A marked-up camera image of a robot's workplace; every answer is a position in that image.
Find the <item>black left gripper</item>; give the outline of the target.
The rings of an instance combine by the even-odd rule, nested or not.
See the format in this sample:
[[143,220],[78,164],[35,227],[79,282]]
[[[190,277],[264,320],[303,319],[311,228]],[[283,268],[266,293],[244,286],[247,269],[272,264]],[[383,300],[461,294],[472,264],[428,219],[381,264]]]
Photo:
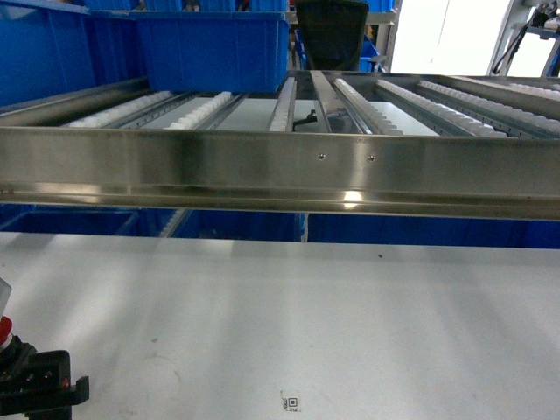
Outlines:
[[[69,419],[71,408],[63,394],[70,389],[70,355],[66,350],[36,353],[22,351],[16,359],[1,362],[1,416],[27,419]],[[89,377],[71,387],[72,405],[90,397]]]

